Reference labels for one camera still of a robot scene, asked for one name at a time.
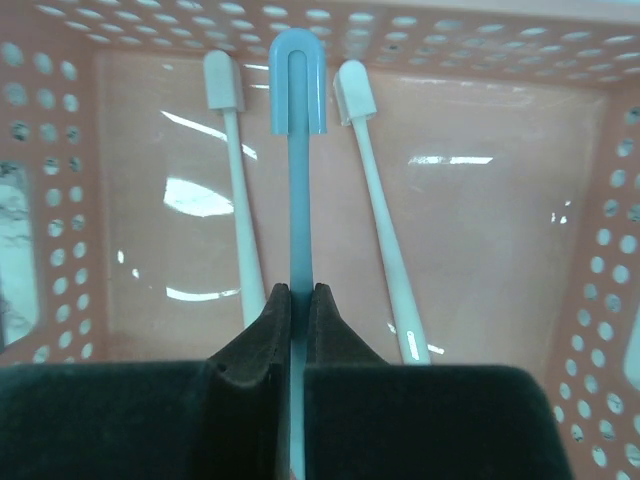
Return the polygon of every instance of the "pink plastic basket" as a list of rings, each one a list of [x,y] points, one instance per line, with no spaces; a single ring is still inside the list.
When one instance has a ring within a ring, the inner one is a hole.
[[[2,364],[203,358],[241,331],[208,50],[242,66],[264,281],[287,281],[286,141],[270,134],[266,55],[279,31],[304,27],[331,76],[345,58],[369,68],[371,136],[433,360],[528,370],[578,478],[640,478],[640,360],[627,354],[640,300],[640,6],[5,0],[0,13],[1,221],[28,224],[2,227],[2,255],[32,258],[2,260],[0,278],[5,296],[39,299],[21,334],[5,325],[5,337],[28,334]],[[327,94],[329,134],[312,140],[316,280],[400,362],[353,131]]]

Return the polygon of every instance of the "white toothbrush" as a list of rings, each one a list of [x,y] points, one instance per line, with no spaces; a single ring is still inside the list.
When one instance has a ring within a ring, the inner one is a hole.
[[[407,364],[429,364],[428,344],[369,138],[367,120],[375,115],[377,109],[367,70],[357,60],[348,60],[338,70],[333,87],[341,123],[343,126],[353,125],[362,156],[402,359]]]
[[[247,195],[242,164],[242,145],[238,132],[238,112],[244,111],[240,69],[238,64],[225,52],[214,50],[204,57],[204,78],[209,108],[222,113],[227,133],[233,207],[236,219],[242,316],[244,326],[247,328],[258,318],[266,300],[258,249],[253,233],[249,196]]]

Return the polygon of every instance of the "circular hole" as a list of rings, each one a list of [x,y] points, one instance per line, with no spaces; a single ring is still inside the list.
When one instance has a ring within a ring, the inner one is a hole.
[[[124,32],[124,29],[120,28],[117,25],[112,25],[111,23],[103,23],[100,25],[100,27],[102,27],[102,29],[106,30],[107,32],[111,32],[111,33]]]
[[[486,43],[486,40],[483,38],[468,38],[462,44],[465,47],[481,47]]]
[[[572,32],[563,35],[562,40],[566,42],[581,42],[591,37],[589,32]]]
[[[2,59],[12,67],[21,67],[24,65],[22,50],[13,43],[2,44]]]
[[[286,23],[272,23],[271,25],[269,25],[269,27],[271,28],[271,30],[275,30],[276,32],[282,32],[291,28]]]
[[[178,20],[176,20],[175,17],[172,17],[171,15],[165,15],[164,13],[155,13],[153,16],[156,17],[156,20],[162,23],[178,23]]]
[[[67,80],[75,80],[78,78],[78,73],[76,71],[76,67],[71,62],[64,61],[60,64],[60,70],[62,71],[62,75]]]
[[[38,348],[36,352],[33,354],[33,363],[44,363],[49,358],[49,353],[51,349],[48,345],[43,345]]]
[[[591,271],[593,273],[602,273],[604,270],[604,260],[602,257],[593,257],[591,259]]]
[[[76,272],[75,282],[78,285],[82,285],[87,281],[87,277],[89,276],[89,272],[86,268],[81,268]]]
[[[78,331],[80,335],[86,335],[91,330],[91,320],[85,319],[80,323],[80,327],[78,327]]]
[[[56,106],[56,96],[48,88],[38,90],[38,102],[42,108],[51,110]]]
[[[629,281],[629,269],[624,265],[616,265],[611,276],[616,283],[627,283]]]
[[[62,10],[58,10],[57,8],[47,7],[46,5],[36,5],[36,8],[40,10],[42,13],[46,13],[47,15],[51,15],[52,17],[66,17],[67,14]]]
[[[56,310],[56,321],[59,323],[69,320],[71,315],[71,307],[69,305],[62,305]]]
[[[282,7],[275,7],[273,5],[266,5],[262,7],[262,12],[267,17],[284,18],[287,16],[287,11]]]
[[[190,37],[191,32],[184,28],[172,28],[171,31],[179,37]]]
[[[55,143],[58,141],[58,130],[51,123],[45,123],[40,126],[40,138],[46,143]]]
[[[546,31],[547,29],[542,27],[527,28],[526,30],[520,32],[520,35],[522,35],[523,37],[536,37],[538,35],[546,33]]]
[[[578,425],[574,424],[571,426],[571,436],[578,443],[582,443],[584,441],[584,434]]]
[[[593,375],[586,375],[584,377],[584,387],[589,393],[598,393],[598,381]]]
[[[558,423],[564,422],[564,411],[561,407],[553,407],[553,413],[556,416],[556,420],[558,421]]]
[[[74,145],[80,143],[80,129],[73,126],[67,127],[67,139]]]
[[[613,338],[613,327],[611,326],[611,324],[602,322],[600,325],[598,325],[598,335],[600,335],[600,338],[602,338],[605,342],[610,341]]]
[[[620,250],[622,253],[630,254],[636,251],[638,241],[633,235],[625,235],[620,239]]]
[[[578,322],[583,327],[588,327],[589,324],[591,324],[591,315],[589,314],[589,312],[587,312],[584,309],[583,310],[579,310],[578,311]]]
[[[73,28],[74,30],[79,30],[81,32],[91,31],[91,29],[83,23],[78,23],[78,22],[64,22],[64,23],[66,23],[70,28]]]
[[[204,10],[202,5],[200,5],[198,2],[192,2],[190,0],[178,0],[176,2],[176,5],[180,8],[184,8],[185,10],[190,10],[192,12],[199,12],[201,10]]]
[[[566,383],[560,384],[560,396],[565,400],[569,400],[571,398],[571,387]]]
[[[215,27],[216,22],[207,17],[193,17],[193,23],[203,27]]]
[[[618,144],[618,156],[619,157],[628,157],[633,152],[633,140],[630,138],[625,138]]]
[[[136,2],[147,8],[162,8],[162,5],[156,0],[136,0]]]
[[[609,184],[613,188],[620,188],[624,185],[625,179],[627,176],[627,172],[624,170],[616,170],[611,174],[611,178],[609,179]]]
[[[409,38],[409,35],[405,32],[391,32],[387,33],[384,38],[392,42],[402,42]]]
[[[60,205],[60,202],[62,200],[62,192],[60,192],[60,190],[58,190],[57,188],[51,188],[47,190],[45,198],[48,206],[57,207],[58,205]]]
[[[607,420],[600,420],[599,426],[602,438],[607,442],[613,442],[616,439],[616,432],[613,425],[611,425],[611,422],[608,422]]]
[[[429,35],[425,37],[424,42],[429,43],[431,45],[441,45],[443,43],[447,43],[449,39],[446,35]]]
[[[84,347],[82,347],[82,351],[80,352],[80,356],[82,358],[89,358],[93,353],[93,344],[87,343]]]
[[[47,231],[50,237],[59,237],[64,232],[64,222],[59,218],[51,220],[47,226]]]
[[[600,245],[609,245],[609,242],[611,241],[611,232],[607,228],[601,228],[598,230],[596,240]]]
[[[396,27],[408,28],[417,24],[418,20],[415,17],[395,17],[391,23]]]
[[[494,25],[483,25],[478,28],[478,32],[480,33],[496,33],[504,30],[504,25],[494,24]]]
[[[572,377],[575,377],[578,373],[578,365],[576,364],[575,360],[567,360],[567,362],[565,363],[565,368],[567,369],[567,373]]]
[[[248,48],[248,50],[253,53],[254,55],[266,55],[267,54],[267,49],[264,47],[258,47],[255,45],[252,45]]]
[[[507,42],[504,45],[502,45],[503,48],[509,48],[509,49],[522,48],[524,46],[526,46],[526,43],[524,42]]]
[[[625,121],[627,125],[636,125],[640,122],[640,107],[630,109],[625,115]]]
[[[19,142],[26,142],[31,134],[31,128],[24,122],[13,122],[11,124],[11,136]]]
[[[58,165],[58,159],[54,157],[47,157],[47,159],[44,162],[43,170],[46,175],[57,174],[60,171],[60,167]]]
[[[243,15],[245,13],[244,8],[237,3],[221,3],[218,6],[220,7],[220,10],[228,13],[229,15]]]
[[[137,38],[133,37],[120,37],[120,42],[126,43],[127,45],[140,45],[142,42]]]
[[[580,352],[584,349],[584,340],[580,335],[574,335],[571,337],[571,346],[574,350]]]
[[[329,35],[331,33],[331,29],[330,28],[321,27],[321,26],[313,26],[309,30],[311,30],[313,33],[315,33],[319,37],[322,37],[322,36],[325,36],[325,35]]]
[[[627,214],[629,220],[634,223],[640,222],[640,204],[635,204],[629,209],[629,213]]]
[[[33,63],[36,66],[36,69],[45,75],[51,75],[53,73],[53,62],[51,58],[46,53],[36,53],[33,56]]]
[[[49,261],[52,267],[59,267],[62,265],[66,258],[66,253],[62,248],[57,248],[53,252],[51,252],[51,256],[49,257]]]
[[[53,282],[53,293],[56,295],[62,295],[67,291],[67,287],[69,286],[69,281],[66,277],[60,277]]]
[[[15,107],[24,107],[29,99],[27,91],[19,83],[9,83],[4,87],[4,96]]]
[[[349,15],[349,21],[352,23],[369,23],[373,19],[374,16],[369,13],[356,12]]]
[[[598,289],[593,283],[588,283],[584,286],[584,298],[587,300],[595,300],[598,298]]]
[[[624,452],[627,455],[627,460],[635,468],[640,468],[640,449],[631,443],[628,443],[624,447]]]
[[[77,8],[76,11],[83,17],[91,18],[93,20],[102,20],[104,17],[98,12],[89,10],[88,8]]]
[[[591,455],[593,456],[593,461],[596,462],[596,465],[602,468],[607,466],[607,456],[605,455],[604,450],[600,447],[593,447],[591,449]]]
[[[542,57],[524,57],[522,60],[520,60],[520,63],[523,63],[525,65],[535,65],[543,62],[544,58]]]
[[[171,45],[173,45],[169,40],[165,38],[154,38],[152,42],[156,45],[160,45],[161,47],[170,47]]]
[[[600,350],[599,348],[594,348],[591,352],[591,361],[598,368],[604,367],[606,357],[604,356],[602,350]]]
[[[611,37],[604,41],[605,45],[619,45],[621,43],[633,42],[636,39],[634,35],[619,35],[617,37]]]
[[[618,213],[620,209],[620,204],[617,200],[607,200],[604,202],[604,216],[605,217],[613,217]]]
[[[624,411],[624,403],[615,393],[607,394],[607,406],[609,407],[609,410],[616,415],[621,415]]]
[[[89,35],[87,35],[87,37],[98,43],[111,43],[111,40],[109,40],[107,37],[103,37],[102,35],[95,35],[93,33],[90,33]]]
[[[610,293],[605,298],[605,305],[607,306],[607,310],[613,313],[619,313],[622,310],[622,302],[620,301],[620,297]]]
[[[582,418],[591,418],[591,406],[584,400],[579,400],[578,413]]]
[[[78,232],[84,228],[84,225],[85,225],[84,215],[81,215],[81,214],[74,215],[73,218],[71,219],[71,228],[73,228]]]
[[[307,10],[307,18],[315,22],[325,22],[331,18],[331,14],[325,10],[312,9]]]
[[[560,62],[556,62],[556,67],[558,68],[571,68],[575,67],[578,64],[577,60],[562,60]]]
[[[67,93],[64,97],[62,97],[62,103],[64,104],[64,109],[67,112],[71,112],[71,113],[77,112],[80,106],[78,102],[78,97],[70,93]]]
[[[58,347],[62,349],[67,348],[69,345],[71,345],[71,340],[73,340],[73,334],[67,330],[62,335],[60,335],[60,338],[58,339]]]
[[[89,306],[89,294],[88,293],[83,293],[82,295],[80,295],[78,297],[78,301],[76,302],[76,307],[78,307],[78,310],[85,310],[88,306]]]
[[[76,258],[82,258],[87,253],[87,244],[84,242],[78,242],[73,247],[73,256]]]
[[[82,170],[82,161],[78,157],[71,157],[69,159],[69,168],[74,173],[80,172]]]

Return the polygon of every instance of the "white toothbrush head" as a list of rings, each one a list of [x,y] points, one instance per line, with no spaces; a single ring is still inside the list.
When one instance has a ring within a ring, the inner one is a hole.
[[[369,119],[378,111],[367,69],[359,61],[347,60],[342,64],[333,79],[333,88],[343,126],[351,125],[354,118]]]

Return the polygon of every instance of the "toothbrush head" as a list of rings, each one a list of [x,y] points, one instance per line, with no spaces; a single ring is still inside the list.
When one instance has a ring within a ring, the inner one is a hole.
[[[347,60],[333,79],[340,123],[351,125],[354,118],[369,119],[378,111],[373,98],[367,69],[357,60]]]
[[[232,108],[244,112],[240,69],[226,52],[213,50],[205,55],[204,81],[211,110]]]

